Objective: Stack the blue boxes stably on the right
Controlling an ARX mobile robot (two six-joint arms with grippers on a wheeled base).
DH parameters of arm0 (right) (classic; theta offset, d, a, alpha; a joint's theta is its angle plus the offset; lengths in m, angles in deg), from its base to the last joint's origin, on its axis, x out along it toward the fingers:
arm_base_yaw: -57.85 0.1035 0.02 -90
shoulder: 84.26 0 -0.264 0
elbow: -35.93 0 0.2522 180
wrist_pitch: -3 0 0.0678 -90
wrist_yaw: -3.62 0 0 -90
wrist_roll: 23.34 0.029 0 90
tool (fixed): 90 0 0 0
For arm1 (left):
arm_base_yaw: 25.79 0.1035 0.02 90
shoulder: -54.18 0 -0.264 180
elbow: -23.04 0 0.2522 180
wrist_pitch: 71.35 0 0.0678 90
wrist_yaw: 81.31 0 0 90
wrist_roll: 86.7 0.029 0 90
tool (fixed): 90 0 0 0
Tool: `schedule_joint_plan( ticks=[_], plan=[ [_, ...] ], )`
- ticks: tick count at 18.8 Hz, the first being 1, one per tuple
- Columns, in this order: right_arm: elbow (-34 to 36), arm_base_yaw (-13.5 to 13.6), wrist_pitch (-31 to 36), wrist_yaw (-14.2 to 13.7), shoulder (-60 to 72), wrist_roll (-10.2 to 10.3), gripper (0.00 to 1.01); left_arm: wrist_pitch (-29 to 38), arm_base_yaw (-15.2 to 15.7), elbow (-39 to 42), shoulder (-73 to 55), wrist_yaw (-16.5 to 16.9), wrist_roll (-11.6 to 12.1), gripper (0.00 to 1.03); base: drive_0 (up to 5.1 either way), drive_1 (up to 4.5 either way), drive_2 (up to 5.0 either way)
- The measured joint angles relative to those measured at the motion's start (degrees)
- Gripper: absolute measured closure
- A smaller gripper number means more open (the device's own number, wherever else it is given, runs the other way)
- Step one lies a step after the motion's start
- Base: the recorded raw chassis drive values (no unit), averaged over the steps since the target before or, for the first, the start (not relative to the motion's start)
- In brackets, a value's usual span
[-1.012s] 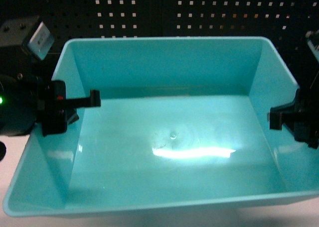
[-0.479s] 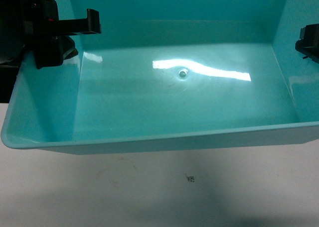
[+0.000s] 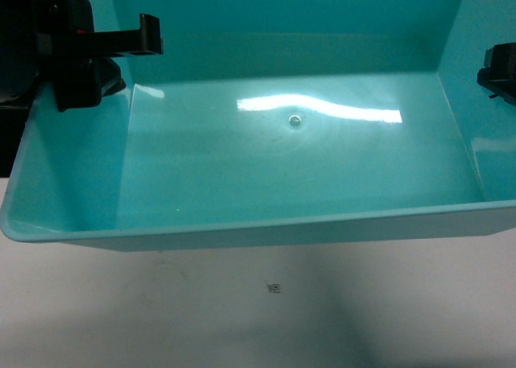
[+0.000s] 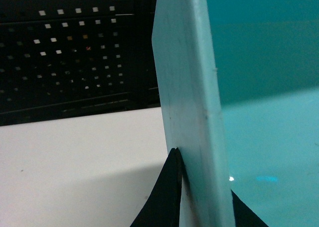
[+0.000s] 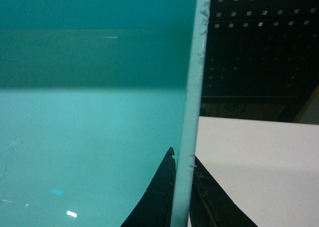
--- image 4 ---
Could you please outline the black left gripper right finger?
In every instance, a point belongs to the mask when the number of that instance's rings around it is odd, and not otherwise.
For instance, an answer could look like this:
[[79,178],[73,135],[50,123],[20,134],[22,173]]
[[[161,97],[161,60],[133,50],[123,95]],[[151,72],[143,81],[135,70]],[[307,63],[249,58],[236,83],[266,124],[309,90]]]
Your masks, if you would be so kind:
[[231,191],[236,227],[268,227],[240,198]]

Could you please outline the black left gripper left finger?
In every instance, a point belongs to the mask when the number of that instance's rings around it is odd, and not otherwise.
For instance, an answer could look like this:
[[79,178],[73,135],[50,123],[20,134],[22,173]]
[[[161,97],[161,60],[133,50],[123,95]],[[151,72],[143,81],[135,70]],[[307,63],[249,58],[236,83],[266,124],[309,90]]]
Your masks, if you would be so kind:
[[158,179],[132,227],[179,226],[182,191],[182,157],[178,148],[170,150]]

